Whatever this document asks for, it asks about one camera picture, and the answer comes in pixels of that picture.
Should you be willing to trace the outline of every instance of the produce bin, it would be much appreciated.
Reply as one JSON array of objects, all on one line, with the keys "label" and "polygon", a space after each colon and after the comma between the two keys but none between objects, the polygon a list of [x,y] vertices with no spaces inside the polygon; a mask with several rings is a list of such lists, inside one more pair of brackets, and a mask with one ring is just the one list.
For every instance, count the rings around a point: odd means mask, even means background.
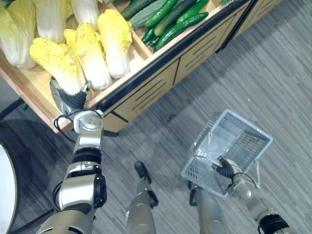
[{"label": "produce bin", "polygon": [[[100,108],[105,114],[105,130],[117,133],[217,51],[234,33],[234,27],[252,1],[238,0],[221,6],[221,0],[210,0],[202,10],[209,11],[205,20],[155,53],[141,41],[145,30],[133,30],[129,53],[131,71],[123,78],[113,80],[107,89],[92,91],[85,108]],[[100,4],[99,8],[101,12],[106,8],[121,11],[127,4]],[[67,20],[68,28],[76,29],[77,25],[74,16]],[[51,76],[44,69],[38,65],[30,70],[18,69],[10,65],[0,51],[0,76],[57,132],[53,120],[61,112],[51,95]],[[60,123],[60,127],[64,131],[72,129],[69,121]]]}]

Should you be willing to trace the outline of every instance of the gray carpet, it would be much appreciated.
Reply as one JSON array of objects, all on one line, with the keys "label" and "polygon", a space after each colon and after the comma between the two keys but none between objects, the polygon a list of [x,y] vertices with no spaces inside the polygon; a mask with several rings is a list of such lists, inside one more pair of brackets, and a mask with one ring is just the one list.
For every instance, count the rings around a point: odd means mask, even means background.
[{"label": "gray carpet", "polygon": [[[159,198],[153,210],[157,233],[199,233],[196,209],[188,205],[189,191],[179,174],[205,122],[225,109],[273,137],[260,160],[261,194],[300,234],[311,233],[311,9],[310,0],[284,0],[118,137],[105,137],[108,201],[97,211],[94,234],[125,233],[125,210],[138,183],[136,160],[149,169]],[[10,144],[10,137],[19,138],[27,149],[22,167],[29,173],[22,178],[28,182],[21,190],[14,230],[51,208],[51,190],[64,176],[73,145],[53,134],[31,110],[16,110],[0,126],[6,131],[0,134],[2,141]],[[218,201],[230,234],[257,233],[238,200]]]}]

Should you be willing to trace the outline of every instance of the yellow cabbage leaf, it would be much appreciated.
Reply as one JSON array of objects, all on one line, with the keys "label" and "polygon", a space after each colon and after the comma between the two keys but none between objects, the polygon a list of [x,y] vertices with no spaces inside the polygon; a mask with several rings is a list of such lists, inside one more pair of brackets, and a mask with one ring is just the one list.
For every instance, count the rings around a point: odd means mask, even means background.
[{"label": "yellow cabbage leaf", "polygon": [[79,59],[85,77],[91,81],[92,88],[107,88],[112,83],[102,47],[91,24],[82,23],[77,30],[64,30],[66,43],[72,48]]},{"label": "yellow cabbage leaf", "polygon": [[113,78],[121,78],[130,71],[131,24],[119,12],[107,9],[99,16],[97,26],[102,37],[108,70]]},{"label": "yellow cabbage leaf", "polygon": [[66,44],[57,44],[45,38],[35,38],[30,46],[30,56],[70,95],[78,93],[86,83],[78,59]]},{"label": "yellow cabbage leaf", "polygon": [[36,65],[29,55],[35,27],[36,12],[31,0],[15,0],[7,9],[0,5],[0,41],[13,66],[30,69]]}]

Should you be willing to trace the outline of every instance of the chinese cabbage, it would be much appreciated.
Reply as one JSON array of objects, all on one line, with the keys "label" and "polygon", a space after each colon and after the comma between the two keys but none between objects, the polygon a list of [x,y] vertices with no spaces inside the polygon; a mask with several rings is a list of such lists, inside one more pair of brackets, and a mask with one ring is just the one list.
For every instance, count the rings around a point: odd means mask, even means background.
[{"label": "chinese cabbage", "polygon": [[35,38],[30,46],[33,60],[50,73],[68,94],[78,93],[86,80],[73,50],[45,38]]},{"label": "chinese cabbage", "polygon": [[79,24],[88,22],[98,29],[98,0],[71,0],[71,5]]},{"label": "chinese cabbage", "polygon": [[0,6],[0,41],[13,66],[30,69],[36,65],[29,55],[35,27],[36,12],[31,0],[15,0],[7,9]]},{"label": "chinese cabbage", "polygon": [[66,28],[68,0],[32,0],[36,6],[37,29],[41,38],[56,43],[65,42],[63,31]]},{"label": "chinese cabbage", "polygon": [[97,26],[102,37],[108,70],[113,78],[121,78],[130,71],[131,24],[119,12],[107,9],[99,16]]},{"label": "chinese cabbage", "polygon": [[77,30],[64,31],[66,43],[78,57],[86,79],[91,81],[92,88],[99,90],[111,85],[112,80],[104,60],[102,47],[96,33],[89,23],[82,23]]}]

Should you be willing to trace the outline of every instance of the cabinet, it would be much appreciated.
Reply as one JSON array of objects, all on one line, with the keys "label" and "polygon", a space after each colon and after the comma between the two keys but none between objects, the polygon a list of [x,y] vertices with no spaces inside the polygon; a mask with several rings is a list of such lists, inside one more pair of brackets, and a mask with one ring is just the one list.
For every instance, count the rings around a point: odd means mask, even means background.
[{"label": "cabinet", "polygon": [[271,11],[276,7],[282,0],[258,0],[256,4],[244,19],[244,22],[240,26],[239,30],[235,34],[234,38],[238,37],[240,34],[245,32],[249,27],[256,23],[260,18],[262,18],[266,13]]}]

